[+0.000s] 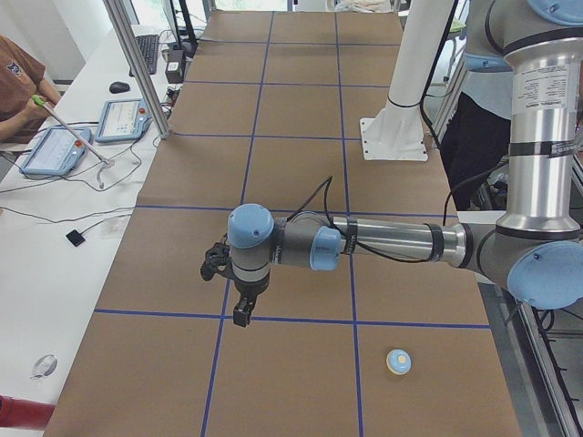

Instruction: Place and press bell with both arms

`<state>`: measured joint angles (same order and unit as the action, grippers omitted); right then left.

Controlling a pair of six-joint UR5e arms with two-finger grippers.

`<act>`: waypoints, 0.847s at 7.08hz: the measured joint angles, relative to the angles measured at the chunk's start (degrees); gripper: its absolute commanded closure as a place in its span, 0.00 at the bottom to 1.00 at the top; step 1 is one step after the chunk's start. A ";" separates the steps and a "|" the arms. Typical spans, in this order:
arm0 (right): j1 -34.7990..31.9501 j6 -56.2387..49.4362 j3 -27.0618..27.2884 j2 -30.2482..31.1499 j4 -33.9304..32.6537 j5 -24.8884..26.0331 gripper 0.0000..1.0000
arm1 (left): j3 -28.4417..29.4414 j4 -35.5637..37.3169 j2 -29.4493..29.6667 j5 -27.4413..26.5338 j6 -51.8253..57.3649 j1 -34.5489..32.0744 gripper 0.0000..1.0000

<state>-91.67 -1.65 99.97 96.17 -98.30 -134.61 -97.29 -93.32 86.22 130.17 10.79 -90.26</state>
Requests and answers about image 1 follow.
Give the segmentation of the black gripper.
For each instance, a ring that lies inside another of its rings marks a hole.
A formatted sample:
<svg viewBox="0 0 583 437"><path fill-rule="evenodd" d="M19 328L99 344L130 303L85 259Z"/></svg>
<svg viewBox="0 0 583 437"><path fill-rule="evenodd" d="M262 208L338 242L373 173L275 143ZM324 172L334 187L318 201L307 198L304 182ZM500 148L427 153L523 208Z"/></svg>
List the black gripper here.
<svg viewBox="0 0 583 437"><path fill-rule="evenodd" d="M239 327L247 327L251 323L252 302L268 288L269 277L256 281L235 279L234 283L240 299L233 309L233 323Z"/></svg>

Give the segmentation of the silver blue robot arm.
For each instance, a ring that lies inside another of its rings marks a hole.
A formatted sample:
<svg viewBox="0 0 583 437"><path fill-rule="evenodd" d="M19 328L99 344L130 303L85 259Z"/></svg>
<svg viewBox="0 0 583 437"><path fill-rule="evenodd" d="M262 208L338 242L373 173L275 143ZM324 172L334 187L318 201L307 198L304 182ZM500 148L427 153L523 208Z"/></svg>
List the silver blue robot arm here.
<svg viewBox="0 0 583 437"><path fill-rule="evenodd" d="M274 218L260 205L241 205L230 213L222 250L224 275L240 293L235 324L250 323L272 265L332 270L341 255L365 252L469 269L540 310L562 309L581 298L582 247L569 196L582 4L474 1L467 31L470 69L513 73L506 213L493 226L436 226L332 218L304 209Z"/></svg>

